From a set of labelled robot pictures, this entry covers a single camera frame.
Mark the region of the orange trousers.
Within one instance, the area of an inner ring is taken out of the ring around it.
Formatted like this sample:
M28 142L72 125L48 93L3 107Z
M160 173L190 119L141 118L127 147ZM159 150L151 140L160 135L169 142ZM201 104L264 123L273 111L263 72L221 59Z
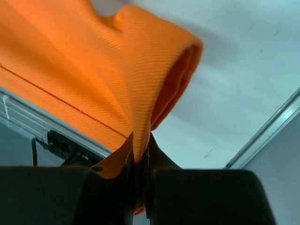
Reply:
M203 42L137 6L99 16L89 0L3 0L3 89L139 163L197 68Z

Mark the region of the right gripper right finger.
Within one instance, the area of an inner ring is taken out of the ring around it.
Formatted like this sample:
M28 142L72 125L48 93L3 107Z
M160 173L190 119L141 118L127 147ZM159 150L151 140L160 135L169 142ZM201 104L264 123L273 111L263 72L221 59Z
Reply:
M143 168L147 218L179 220L183 170L159 148L153 135L143 155Z

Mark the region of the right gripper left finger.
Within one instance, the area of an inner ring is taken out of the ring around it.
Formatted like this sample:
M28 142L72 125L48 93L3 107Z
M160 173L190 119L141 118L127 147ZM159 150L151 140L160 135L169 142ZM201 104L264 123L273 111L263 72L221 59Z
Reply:
M118 216L120 225L132 225L134 210L134 157L132 153L132 138L128 138L124 142L121 150L125 153L126 158L120 175L122 178L122 185L120 190Z

